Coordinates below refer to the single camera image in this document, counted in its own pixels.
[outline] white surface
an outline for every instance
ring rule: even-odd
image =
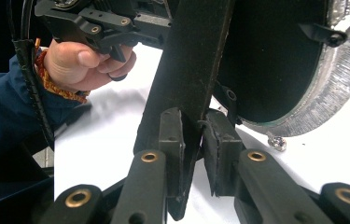
[[[93,91],[76,122],[57,132],[55,197],[78,184],[106,189],[128,174],[133,144],[161,51],[135,48],[137,63],[125,80]],[[329,122],[287,138],[287,151],[267,147],[267,137],[241,126],[246,147],[266,148],[301,185],[320,191],[328,182],[350,184],[350,101]],[[170,216],[168,223],[173,223]],[[212,198],[203,162],[195,167],[185,217],[177,223],[239,223],[233,198]]]

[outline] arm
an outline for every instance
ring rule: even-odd
[[[57,44],[53,41],[44,60],[52,81],[64,90],[91,91],[111,79],[128,73],[135,62],[132,49],[128,61],[118,63],[78,43]],[[77,101],[65,100],[40,88],[41,100],[52,127],[64,121]],[[9,72],[0,73],[0,155],[23,139],[40,131],[16,57],[9,63]]]

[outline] bracelet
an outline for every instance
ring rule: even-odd
[[[49,72],[44,67],[44,58],[46,57],[47,49],[44,49],[40,55],[35,59],[35,65],[37,66],[38,74],[41,77],[42,84],[44,89],[49,92],[55,93],[62,96],[64,99],[76,100],[82,104],[87,103],[87,96],[90,94],[90,91],[78,91],[77,93],[72,93],[70,91],[64,91],[58,88],[49,78]]]

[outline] silver screw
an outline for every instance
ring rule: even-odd
[[[268,137],[268,145],[280,152],[285,151],[287,148],[286,139],[279,136]]]

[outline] sleeve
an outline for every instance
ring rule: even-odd
[[[40,85],[40,95],[49,124],[57,126],[80,103],[66,100],[59,95],[45,91]],[[33,133],[41,131],[23,81],[17,58],[9,61],[9,72],[0,73],[0,155]]]

